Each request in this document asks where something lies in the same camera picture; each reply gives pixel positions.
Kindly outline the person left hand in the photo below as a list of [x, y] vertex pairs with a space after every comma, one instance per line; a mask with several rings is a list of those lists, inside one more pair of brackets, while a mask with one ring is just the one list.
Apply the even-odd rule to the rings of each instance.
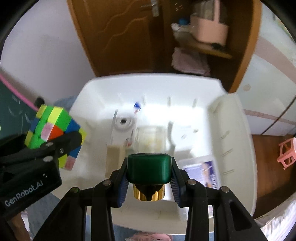
[[26, 229], [25, 223], [22, 219], [21, 213], [18, 213], [10, 221], [8, 221], [9, 226], [13, 230], [13, 233], [17, 240], [19, 241], [30, 241], [29, 232]]

